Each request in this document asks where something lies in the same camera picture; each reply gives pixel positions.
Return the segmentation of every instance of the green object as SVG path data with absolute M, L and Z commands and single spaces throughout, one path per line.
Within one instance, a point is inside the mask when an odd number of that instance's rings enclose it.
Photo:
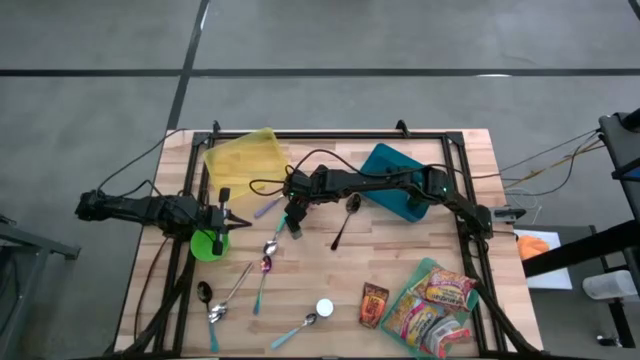
M 214 255 L 211 252 L 216 232 L 213 230 L 205 230 L 206 234 L 200 230 L 191 236 L 191 253 L 196 259 L 204 262 L 211 262 L 222 259 L 229 251 L 229 234 L 222 235 L 222 255 Z
M 438 359 L 438 357 L 432 354 L 424 353 L 420 351 L 418 348 L 413 348 L 407 345 L 407 343 L 400 337 L 400 335 L 396 334 L 393 331 L 387 330 L 387 328 L 384 325 L 386 324 L 387 320 L 391 316 L 391 313 L 393 313 L 393 311 L 395 310 L 396 306 L 398 305 L 398 300 L 400 300 L 402 295 L 404 295 L 405 292 L 409 290 L 409 288 L 413 287 L 420 280 L 422 280 L 422 278 L 427 276 L 427 274 L 429 274 L 431 272 L 431 269 L 433 269 L 434 267 L 442 268 L 442 266 L 438 265 L 438 263 L 436 263 L 432 259 L 429 259 L 429 258 L 422 259 L 422 261 L 420 262 L 420 265 L 418 265 L 418 268 L 416 269 L 416 271 L 413 272 L 413 275 L 411 275 L 411 278 L 409 278 L 409 281 L 407 281 L 402 291 L 398 293 L 398 296 L 396 297 L 396 300 L 394 301 L 393 306 L 391 306 L 389 310 L 387 310 L 387 312 L 384 314 L 384 317 L 382 318 L 382 322 L 380 323 L 380 328 L 382 329 L 382 331 L 387 333 L 387 335 L 391 336 L 397 343 L 404 346 L 409 351 L 409 354 L 411 354 L 411 356 L 414 356 L 416 358 L 421 358 L 421 359 Z M 453 316 L 456 318 L 456 320 L 458 320 L 460 325 L 464 326 L 464 323 L 467 321 L 467 319 L 469 319 L 469 315 L 471 315 L 471 311 L 477 304 L 478 304 L 478 293 L 474 289 L 474 290 L 471 290 L 471 294 L 469 294 L 469 301 L 467 301 L 469 312 L 458 311 L 456 313 L 453 313 Z M 447 352 L 451 350 L 451 346 L 452 344 L 446 345 Z
M 284 224 L 286 223 L 286 219 L 287 218 L 287 214 L 282 215 L 282 219 L 280 219 L 280 223 L 278 224 L 278 227 L 276 228 L 276 232 L 279 233 L 280 231 L 282 231 L 282 229 L 284 228 Z

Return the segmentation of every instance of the colorful snack package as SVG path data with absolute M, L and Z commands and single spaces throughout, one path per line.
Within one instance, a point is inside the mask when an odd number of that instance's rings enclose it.
M 382 318 L 384 307 L 389 298 L 389 290 L 364 283 L 362 289 L 362 305 L 360 306 L 360 324 L 375 329 Z
M 433 324 L 427 331 L 423 343 L 431 354 L 439 358 L 445 358 L 447 356 L 445 348 L 447 344 L 464 342 L 470 336 L 469 329 L 463 328 L 453 315 L 448 315 Z
M 434 267 L 411 291 L 420 298 L 452 311 L 469 312 L 467 301 L 476 280 Z
M 418 348 L 427 331 L 444 315 L 443 307 L 429 304 L 407 291 L 397 302 L 384 327 L 398 334 L 407 345 Z

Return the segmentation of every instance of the metal spoon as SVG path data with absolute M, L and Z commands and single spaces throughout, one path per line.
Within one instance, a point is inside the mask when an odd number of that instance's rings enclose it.
M 267 277 L 267 273 L 271 270 L 271 257 L 265 255 L 260 262 L 260 268 L 262 269 L 262 281 L 260 281 L 260 289 L 258 290 L 258 296 L 256 297 L 256 304 L 253 307 L 253 315 L 260 314 L 260 305 L 262 304 L 262 288 L 264 288 L 264 279 Z
M 313 323 L 316 322 L 316 319 L 318 319 L 318 315 L 316 315 L 314 313 L 311 313 L 311 314 L 307 315 L 304 318 L 304 322 L 302 323 L 302 325 L 300 325 L 297 328 L 289 331 L 286 335 L 280 337 L 278 340 L 276 340 L 273 343 L 271 343 L 271 350 L 275 350 L 280 345 L 284 344 L 287 340 L 289 340 L 293 335 L 295 335 L 303 327 L 309 326 L 309 325 L 313 325 Z
M 252 267 L 253 267 L 253 263 L 250 262 L 242 272 L 242 275 L 240 275 L 240 278 L 238 279 L 236 284 L 233 286 L 233 289 L 231 289 L 231 292 L 229 293 L 227 298 L 220 304 L 214 306 L 213 309 L 211 309 L 211 312 L 209 313 L 210 323 L 212 324 L 215 323 L 216 321 L 220 320 L 224 316 L 224 314 L 227 313 L 227 309 L 228 309 L 227 302 L 231 300 L 233 295 L 236 293 L 236 290 L 238 290 L 240 285 L 244 282 L 244 279 L 247 277 L 247 275 L 249 275 L 249 271 L 251 271 Z
M 213 298 L 213 290 L 211 290 L 211 286 L 207 284 L 205 281 L 200 281 L 197 287 L 198 299 L 204 303 L 205 308 L 207 309 L 207 314 L 209 314 L 209 302 Z M 216 338 L 216 333 L 213 329 L 213 322 L 208 321 L 209 323 L 209 337 L 211 338 L 211 352 L 218 352 L 220 350 L 220 345 L 218 344 L 218 339 Z
M 336 249 L 338 248 L 338 244 L 340 243 L 340 238 L 342 237 L 342 231 L 344 230 L 344 226 L 347 225 L 347 220 L 349 220 L 349 217 L 352 214 L 355 214 L 359 209 L 360 209 L 360 203 L 362 202 L 362 199 L 360 198 L 359 194 L 353 194 L 348 200 L 347 200 L 347 218 L 344 219 L 344 224 L 342 224 L 342 228 L 340 228 L 340 232 L 338 233 L 338 236 L 336 236 L 336 239 L 333 240 L 333 244 L 331 244 L 331 250 L 336 251 Z
M 273 234 L 273 238 L 267 241 L 266 244 L 264 244 L 264 248 L 262 249 L 262 252 L 264 252 L 265 255 L 273 256 L 273 254 L 275 254 L 276 251 L 278 250 L 278 234 L 280 234 L 280 232 L 282 232 L 282 229 L 284 228 L 284 224 L 285 224 L 284 218 L 286 216 L 287 215 L 285 214 L 282 216 L 282 219 L 280 219 L 280 223 L 276 228 L 276 233 Z

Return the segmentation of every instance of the orange object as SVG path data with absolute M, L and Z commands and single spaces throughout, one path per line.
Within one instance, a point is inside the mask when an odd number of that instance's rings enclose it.
M 518 239 L 520 259 L 527 260 L 549 251 L 549 244 L 535 236 L 522 235 Z
M 389 298 L 389 290 L 369 283 L 364 283 L 362 305 L 360 306 L 360 324 L 375 329 L 382 318 L 384 306 Z

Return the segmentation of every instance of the teal plastic tray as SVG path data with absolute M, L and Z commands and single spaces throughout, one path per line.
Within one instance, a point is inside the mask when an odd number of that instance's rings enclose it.
M 421 163 L 398 150 L 380 143 L 373 149 L 360 170 L 369 174 L 384 174 L 397 172 L 401 169 L 419 169 L 422 166 Z M 412 180 L 416 183 L 424 182 L 420 172 L 415 172 L 412 175 Z M 409 222 L 420 221 L 429 208 L 429 205 L 424 202 L 410 205 L 409 195 L 403 190 L 366 191 L 362 195 L 393 211 Z
M 420 262 L 420 265 L 418 265 L 418 268 L 416 269 L 416 271 L 413 272 L 413 275 L 411 275 L 411 278 L 409 278 L 409 281 L 405 284 L 402 291 L 400 291 L 400 293 L 396 297 L 396 300 L 393 302 L 393 306 L 391 306 L 387 310 L 387 312 L 384 314 L 384 317 L 382 318 L 382 322 L 380 323 L 380 328 L 382 329 L 382 331 L 387 333 L 387 335 L 391 336 L 397 343 L 404 346 L 409 351 L 409 354 L 411 354 L 411 356 L 416 357 L 417 359 L 438 359 L 438 357 L 433 354 L 427 354 L 425 352 L 420 351 L 417 348 L 413 348 L 407 345 L 407 343 L 400 337 L 400 335 L 396 334 L 393 331 L 387 330 L 384 325 L 386 324 L 387 320 L 391 316 L 391 313 L 393 312 L 393 310 L 398 305 L 398 300 L 400 300 L 402 295 L 404 295 L 404 293 L 410 288 L 412 288 L 415 284 L 420 282 L 422 278 L 427 276 L 427 274 L 431 272 L 431 269 L 433 269 L 433 267 L 439 267 L 444 269 L 444 267 L 438 265 L 438 263 L 436 263 L 432 259 L 429 259 L 429 258 L 422 259 L 422 261 Z M 467 301 L 467 307 L 471 311 L 477 304 L 478 304 L 478 293 L 475 290 L 471 290 L 471 294 L 469 295 L 469 300 Z M 453 313 L 453 316 L 456 318 L 456 320 L 458 320 L 458 322 L 461 325 L 464 325 L 467 319 L 469 319 L 470 314 L 471 312 L 458 311 L 456 313 Z M 447 353 L 451 350 L 451 346 L 453 345 L 452 344 L 447 345 Z

